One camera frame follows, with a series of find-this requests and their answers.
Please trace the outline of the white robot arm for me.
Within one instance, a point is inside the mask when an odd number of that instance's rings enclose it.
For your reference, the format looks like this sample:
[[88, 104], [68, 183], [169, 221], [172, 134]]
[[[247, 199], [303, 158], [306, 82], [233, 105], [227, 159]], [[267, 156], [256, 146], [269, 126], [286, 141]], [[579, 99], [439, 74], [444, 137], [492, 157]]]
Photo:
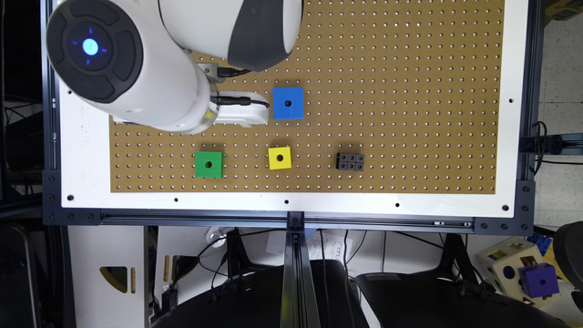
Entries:
[[268, 101], [216, 86], [286, 59], [302, 14], [301, 0], [64, 1], [46, 51], [74, 94], [121, 121], [183, 134], [250, 127], [268, 121]]

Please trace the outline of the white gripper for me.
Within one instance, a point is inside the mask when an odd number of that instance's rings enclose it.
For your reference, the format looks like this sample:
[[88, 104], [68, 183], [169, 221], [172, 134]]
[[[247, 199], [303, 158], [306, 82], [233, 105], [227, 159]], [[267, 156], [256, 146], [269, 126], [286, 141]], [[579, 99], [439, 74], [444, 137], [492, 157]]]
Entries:
[[269, 102], [261, 95], [242, 91], [217, 91], [210, 94], [206, 109], [198, 106], [178, 118], [162, 111], [156, 118], [119, 118], [115, 123], [150, 126], [153, 128], [208, 128], [213, 124], [233, 124], [249, 128], [266, 124], [269, 120]]

